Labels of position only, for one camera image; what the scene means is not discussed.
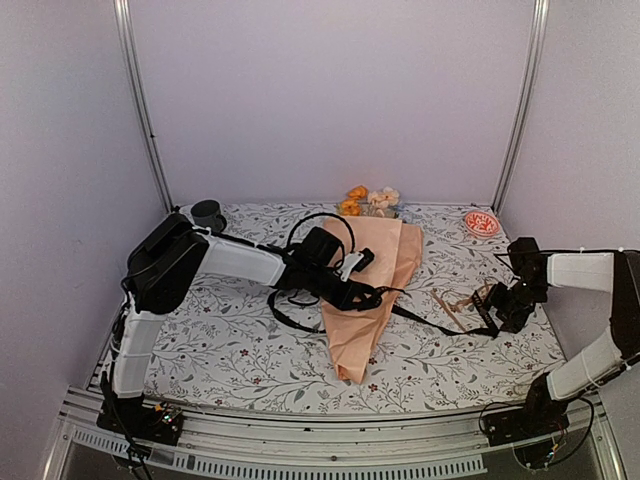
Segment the peach wrapping paper sheet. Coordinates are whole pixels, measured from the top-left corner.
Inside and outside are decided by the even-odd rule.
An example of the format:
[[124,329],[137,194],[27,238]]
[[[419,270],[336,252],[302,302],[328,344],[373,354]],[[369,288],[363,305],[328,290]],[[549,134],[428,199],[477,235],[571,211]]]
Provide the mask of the peach wrapping paper sheet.
[[423,259],[422,229],[399,219],[347,216],[343,221],[329,218],[324,228],[357,251],[369,249],[373,261],[350,279],[371,286],[355,309],[340,310],[322,304],[322,316],[330,357],[341,380],[360,384],[365,370],[392,313],[401,291],[408,286]]

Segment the orange fake flower stem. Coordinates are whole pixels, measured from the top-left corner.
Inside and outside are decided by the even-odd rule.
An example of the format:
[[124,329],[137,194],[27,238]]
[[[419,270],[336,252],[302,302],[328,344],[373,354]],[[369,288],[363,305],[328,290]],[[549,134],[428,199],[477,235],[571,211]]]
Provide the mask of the orange fake flower stem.
[[396,218],[400,204],[400,193],[391,187],[369,190],[363,185],[352,188],[336,206],[342,216],[369,216]]

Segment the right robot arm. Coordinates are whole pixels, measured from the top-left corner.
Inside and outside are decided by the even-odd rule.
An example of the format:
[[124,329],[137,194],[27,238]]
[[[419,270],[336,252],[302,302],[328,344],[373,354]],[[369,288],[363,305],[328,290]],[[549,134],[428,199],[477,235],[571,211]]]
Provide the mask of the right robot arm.
[[585,346],[537,377],[528,389],[517,427],[537,436],[570,402],[639,361],[639,252],[636,249],[543,250],[532,237],[510,243],[505,257],[515,277],[498,283],[479,310],[504,332],[520,332],[535,307],[549,302],[554,327]]

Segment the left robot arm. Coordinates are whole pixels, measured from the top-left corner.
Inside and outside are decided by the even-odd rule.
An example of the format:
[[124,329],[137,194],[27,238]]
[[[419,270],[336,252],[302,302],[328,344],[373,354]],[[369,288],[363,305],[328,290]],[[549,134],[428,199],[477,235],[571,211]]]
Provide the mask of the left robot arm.
[[196,281],[232,279],[270,289],[267,305],[274,319],[311,335],[321,329],[304,326],[278,309],[286,292],[306,292],[341,312],[365,312],[382,304],[387,286],[353,279],[374,253],[359,249],[354,228],[339,215],[344,240],[327,228],[313,226],[302,239],[298,221],[284,245],[259,244],[194,224],[185,215],[169,215],[130,255],[120,282],[124,300],[112,333],[111,360],[100,380],[111,419],[128,434],[148,426],[144,384],[156,339],[166,319],[186,301]]

